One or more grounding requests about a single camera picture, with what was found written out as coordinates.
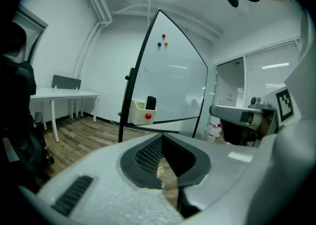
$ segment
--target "fluorescent light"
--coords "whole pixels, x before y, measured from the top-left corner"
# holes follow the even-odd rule
[[[270,69],[270,68],[276,68],[276,67],[282,67],[282,66],[289,66],[290,63],[283,63],[283,64],[276,64],[276,65],[267,65],[261,67],[262,69]]]
[[[271,87],[271,88],[282,88],[285,87],[285,84],[278,83],[278,84],[265,84],[266,87]]]
[[[188,67],[184,67],[184,66],[177,66],[177,65],[169,65],[170,67],[174,67],[174,68],[180,68],[180,69],[187,69]]]

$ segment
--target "whiteboard marker tray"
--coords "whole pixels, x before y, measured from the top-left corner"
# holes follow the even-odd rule
[[[150,125],[154,123],[157,108],[155,110],[143,109],[145,105],[144,101],[132,100],[129,109],[129,120],[134,125]],[[146,119],[146,114],[150,113],[151,118]]]

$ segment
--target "red ball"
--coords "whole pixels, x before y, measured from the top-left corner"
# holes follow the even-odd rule
[[[147,120],[150,120],[150,119],[152,118],[152,114],[151,114],[151,113],[145,114],[145,118],[146,118]]]

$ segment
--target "office chair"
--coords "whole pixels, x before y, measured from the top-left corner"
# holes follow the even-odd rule
[[[9,139],[21,167],[35,176],[54,163],[54,158],[45,149],[41,113],[33,119],[29,110],[36,83],[32,66],[24,61],[26,34],[16,23],[10,26],[9,50],[0,58],[0,105],[5,105],[0,112],[0,131],[2,138]]]

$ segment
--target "whiteboard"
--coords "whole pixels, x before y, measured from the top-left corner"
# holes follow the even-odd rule
[[[189,39],[160,9],[148,29],[135,73],[132,99],[156,97],[154,123],[199,117],[207,66]]]

